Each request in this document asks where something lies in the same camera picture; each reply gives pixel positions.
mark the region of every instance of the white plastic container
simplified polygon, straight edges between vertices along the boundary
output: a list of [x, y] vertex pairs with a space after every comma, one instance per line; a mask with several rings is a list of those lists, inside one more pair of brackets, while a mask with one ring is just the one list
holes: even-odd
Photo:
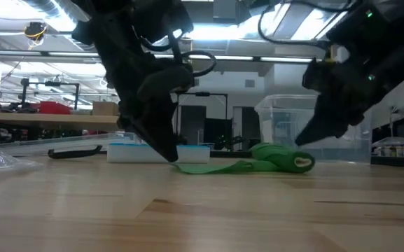
[[261, 141], [302, 150], [317, 160], [370, 162], [371, 113], [339, 139], [327, 139], [298, 147], [295, 139], [314, 115], [316, 95], [274, 94], [264, 98], [255, 110], [260, 118]]
[[[206, 164], [211, 149], [206, 146], [177, 146], [178, 163]], [[168, 163], [160, 154], [146, 144], [111, 143], [107, 161], [112, 163]]]

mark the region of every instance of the clear plastic bin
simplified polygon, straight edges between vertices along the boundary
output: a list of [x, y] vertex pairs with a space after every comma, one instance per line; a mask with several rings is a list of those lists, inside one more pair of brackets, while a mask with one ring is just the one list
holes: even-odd
[[138, 143], [134, 133], [108, 133], [88, 136], [71, 136], [57, 139], [43, 139], [33, 141], [17, 141], [15, 143], [0, 144], [0, 151], [8, 155], [27, 156], [45, 155], [49, 150], [81, 151], [88, 146], [102, 145], [105, 150], [111, 143]]
[[302, 150], [317, 160], [370, 162], [371, 113], [339, 139], [327, 139], [302, 147], [295, 144], [298, 134], [314, 115], [316, 95], [274, 94], [264, 98], [255, 110], [260, 118], [261, 141]]

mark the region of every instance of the pipe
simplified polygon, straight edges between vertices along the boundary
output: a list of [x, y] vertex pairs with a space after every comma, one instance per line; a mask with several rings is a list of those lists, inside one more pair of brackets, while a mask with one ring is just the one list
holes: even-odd
[[[74, 29], [78, 22], [76, 15], [78, 15], [82, 21], [88, 21], [88, 17], [82, 11], [78, 13], [77, 10], [80, 9], [71, 2], [65, 2], [63, 0], [20, 1], [25, 2], [36, 11], [46, 14], [44, 20], [48, 25], [54, 27], [55, 29], [58, 29], [56, 27], [58, 27], [60, 23], [62, 23], [62, 25], [66, 25], [67, 29]], [[85, 45], [84, 43], [72, 39], [70, 36], [66, 36], [66, 38], [84, 51], [96, 51], [94, 45]]]

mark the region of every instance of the green fabric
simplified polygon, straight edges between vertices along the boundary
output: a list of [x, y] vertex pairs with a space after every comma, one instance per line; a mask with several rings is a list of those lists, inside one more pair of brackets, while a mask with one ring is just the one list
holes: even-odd
[[[232, 165], [174, 165], [180, 172], [186, 174], [234, 174], [246, 172], [305, 173], [310, 171], [315, 165], [315, 159], [310, 154], [294, 151], [276, 144], [260, 143], [251, 148], [250, 151], [254, 160], [240, 160]], [[303, 164], [301, 161], [310, 162], [310, 164]]]

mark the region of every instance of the fluorescent light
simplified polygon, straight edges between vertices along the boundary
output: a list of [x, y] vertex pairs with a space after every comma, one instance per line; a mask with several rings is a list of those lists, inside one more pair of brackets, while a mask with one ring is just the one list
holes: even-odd
[[340, 13], [328, 26], [326, 26], [320, 33], [315, 37], [316, 39], [321, 39], [329, 30], [331, 30], [340, 20], [346, 15], [348, 12], [342, 12]]
[[173, 55], [163, 55], [163, 54], [155, 54], [155, 58], [157, 59], [173, 59]]
[[117, 94], [79, 94], [79, 96], [117, 97]]
[[281, 6], [281, 4], [275, 6], [274, 9], [276, 15], [273, 19], [273, 22], [271, 22], [267, 26], [267, 29], [265, 30], [265, 35], [267, 36], [272, 35], [278, 29], [279, 24], [281, 24], [281, 21], [283, 20], [290, 6], [291, 5], [289, 3], [286, 3], [283, 6]]
[[218, 60], [246, 60], [246, 61], [249, 61], [249, 60], [253, 60], [253, 57], [251, 57], [251, 56], [222, 56], [222, 55], [219, 55], [219, 56], [216, 56], [216, 59], [218, 59]]
[[[244, 61], [251, 61], [253, 57], [251, 56], [225, 56], [225, 55], [219, 55], [215, 56], [216, 59], [218, 60], [244, 60]], [[209, 60], [209, 57], [204, 56], [204, 55], [191, 55], [189, 56], [190, 59], [192, 60]]]
[[49, 55], [58, 57], [99, 57], [97, 53], [93, 52], [49, 52]]
[[200, 41], [240, 39], [237, 25], [219, 26], [214, 24], [194, 25], [194, 30], [184, 37]]
[[312, 59], [308, 58], [284, 58], [284, 57], [261, 57], [262, 62], [281, 62], [281, 63], [309, 63]]
[[329, 14], [329, 18], [325, 18], [325, 13], [322, 10], [314, 9], [298, 27], [292, 40], [311, 40], [325, 28], [334, 17], [334, 14]]
[[38, 51], [16, 51], [16, 50], [0, 50], [0, 55], [9, 56], [41, 56]]

